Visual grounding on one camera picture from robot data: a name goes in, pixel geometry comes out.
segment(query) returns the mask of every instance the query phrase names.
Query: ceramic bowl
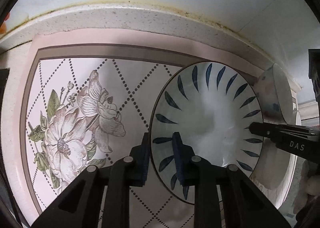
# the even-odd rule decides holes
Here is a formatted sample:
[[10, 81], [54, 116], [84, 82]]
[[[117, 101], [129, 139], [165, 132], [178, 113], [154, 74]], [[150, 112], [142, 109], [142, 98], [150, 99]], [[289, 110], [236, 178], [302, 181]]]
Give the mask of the ceramic bowl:
[[165, 187], [177, 198], [194, 203], [194, 187], [177, 180], [172, 134], [211, 164], [236, 164], [247, 176], [255, 168], [263, 138], [250, 133], [263, 122], [259, 102], [246, 80], [217, 62], [193, 64], [164, 86], [150, 121], [151, 161]]
[[260, 75], [253, 90], [259, 100], [265, 120], [291, 123], [292, 94], [287, 77], [278, 64], [273, 64]]
[[[299, 111], [294, 111], [291, 124], [301, 126]], [[276, 147], [270, 139], [265, 138], [257, 166], [252, 176], [265, 188], [275, 190], [285, 179], [292, 155]]]

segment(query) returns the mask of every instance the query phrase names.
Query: black plastic part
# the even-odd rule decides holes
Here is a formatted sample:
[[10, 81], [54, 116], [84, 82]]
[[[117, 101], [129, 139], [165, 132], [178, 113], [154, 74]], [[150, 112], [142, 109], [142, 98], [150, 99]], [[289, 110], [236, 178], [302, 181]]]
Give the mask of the black plastic part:
[[182, 185], [195, 186], [194, 228], [221, 227], [217, 185], [220, 185], [227, 228], [289, 228], [290, 225], [265, 195], [236, 166], [212, 165], [194, 155], [190, 146], [182, 143], [178, 132], [173, 134], [172, 147], [176, 169], [182, 169]]
[[276, 147], [320, 164], [320, 130], [313, 127], [253, 122], [252, 134], [270, 138]]
[[291, 226], [238, 168], [227, 167], [228, 183], [220, 185], [227, 228], [290, 228]]
[[118, 160], [112, 166], [102, 218], [102, 228], [129, 228], [129, 185], [126, 168], [134, 164]]
[[312, 80], [313, 92], [320, 111], [320, 49], [309, 49], [309, 79]]
[[84, 170], [35, 220], [32, 228], [97, 227], [104, 185], [98, 168]]
[[113, 166], [83, 170], [44, 210], [32, 228], [97, 227], [105, 186], [108, 186], [103, 228], [129, 228], [129, 186], [143, 186], [148, 174], [148, 133], [131, 149], [132, 162], [120, 159]]

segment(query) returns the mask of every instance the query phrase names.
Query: plate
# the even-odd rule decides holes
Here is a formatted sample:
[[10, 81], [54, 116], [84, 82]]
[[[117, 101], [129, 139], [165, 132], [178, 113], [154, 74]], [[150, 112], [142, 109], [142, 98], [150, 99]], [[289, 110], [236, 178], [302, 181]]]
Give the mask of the plate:
[[201, 62], [178, 71], [164, 86], [150, 120], [151, 162], [165, 187], [186, 203], [194, 203], [194, 187], [177, 180], [171, 137], [180, 132], [184, 144], [211, 164], [236, 164], [250, 176], [263, 139], [250, 133], [263, 122], [250, 85], [234, 69]]

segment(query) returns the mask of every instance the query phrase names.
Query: floral tile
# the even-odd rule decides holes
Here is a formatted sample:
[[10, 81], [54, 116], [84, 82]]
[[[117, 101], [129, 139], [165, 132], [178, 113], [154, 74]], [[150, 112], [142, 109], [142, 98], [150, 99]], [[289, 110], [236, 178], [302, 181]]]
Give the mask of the floral tile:
[[[42, 210], [88, 165], [112, 165], [141, 143], [159, 92], [179, 69], [101, 58], [39, 62], [28, 100], [26, 153]], [[130, 200], [132, 227], [192, 223], [193, 206], [166, 190], [151, 163], [146, 185], [132, 187]]]

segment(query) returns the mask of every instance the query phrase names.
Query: blue leaf pattern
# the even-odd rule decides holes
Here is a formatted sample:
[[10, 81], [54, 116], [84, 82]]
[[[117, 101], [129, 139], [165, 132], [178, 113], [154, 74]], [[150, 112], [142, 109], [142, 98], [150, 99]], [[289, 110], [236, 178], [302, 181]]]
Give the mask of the blue leaf pattern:
[[159, 172], [161, 172], [162, 170], [164, 170], [167, 165], [170, 164], [170, 162], [173, 160], [174, 156], [169, 156], [169, 157], [166, 157], [164, 160], [162, 160], [159, 164]]
[[217, 89], [218, 89], [218, 86], [219, 86], [219, 82], [221, 80], [221, 77], [224, 73], [224, 71], [226, 70], [226, 67], [224, 66], [219, 72], [218, 72], [218, 76], [217, 76]]
[[245, 164], [245, 163], [242, 163], [242, 162], [240, 162], [240, 161], [238, 161], [238, 160], [237, 160], [237, 162], [239, 163], [239, 165], [240, 165], [244, 170], [247, 170], [247, 171], [250, 171], [250, 172], [253, 171], [253, 169], [251, 168], [251, 166], [249, 166], [249, 165], [247, 165], [247, 164]]
[[156, 114], [156, 118], [157, 118], [157, 120], [159, 120], [162, 123], [176, 124], [176, 122], [173, 122], [173, 121], [167, 119], [165, 116], [163, 116], [159, 113]]
[[247, 115], [245, 115], [245, 116], [243, 117], [243, 119], [244, 119], [244, 118], [252, 117], [252, 116], [258, 114], [259, 112], [260, 112], [260, 110], [251, 111], [250, 113], [248, 113]]
[[178, 178], [177, 178], [177, 173], [175, 173], [175, 174], [172, 176], [171, 182], [170, 182], [170, 184], [171, 184], [171, 190], [173, 190], [174, 187], [176, 186], [177, 179], [178, 179]]
[[207, 71], [205, 72], [205, 81], [207, 82], [208, 89], [209, 89], [209, 78], [210, 78], [211, 69], [212, 69], [212, 64], [208, 66]]
[[233, 83], [233, 81], [235, 80], [235, 78], [237, 77], [237, 73], [235, 75], [233, 75], [230, 80], [228, 81], [228, 84], [227, 84], [227, 88], [226, 88], [226, 95], [228, 93], [228, 89], [230, 88], [231, 84]]
[[171, 140], [172, 140], [172, 138], [159, 137], [159, 138], [155, 138], [152, 142], [155, 144], [162, 144], [162, 143], [166, 143]]
[[258, 138], [247, 138], [245, 141], [250, 142], [250, 143], [262, 143], [262, 140]]
[[183, 191], [184, 199], [187, 200], [189, 187], [188, 187], [188, 186], [184, 186], [183, 189], [182, 189], [182, 191]]
[[234, 100], [236, 97], [238, 97], [238, 96], [244, 91], [244, 89], [245, 89], [247, 86], [248, 86], [247, 83], [241, 85], [241, 86], [237, 89], [236, 94], [235, 94], [235, 97], [233, 98], [233, 100]]
[[182, 94], [186, 99], [188, 99], [187, 96], [186, 96], [185, 93], [184, 93], [183, 85], [182, 85], [182, 81], [181, 81], [181, 76], [180, 76], [180, 75], [178, 76], [178, 89], [179, 89], [179, 91], [181, 92], [181, 94]]
[[252, 157], [259, 157], [259, 155], [258, 154], [256, 154], [256, 153], [254, 153], [254, 152], [251, 152], [251, 151], [247, 151], [247, 150], [243, 150], [242, 149], [242, 151], [244, 151], [246, 154], [248, 154], [249, 156], [252, 156]]
[[169, 106], [174, 107], [178, 110], [181, 110], [167, 91], [164, 92], [164, 97], [167, 103], [169, 104]]
[[196, 87], [197, 91], [198, 90], [198, 67], [195, 66], [192, 70], [192, 81], [193, 81], [193, 85]]
[[243, 107], [243, 106], [246, 106], [247, 104], [249, 104], [250, 102], [252, 102], [256, 97], [253, 96], [253, 97], [250, 97], [248, 98], [240, 107], [240, 109]]

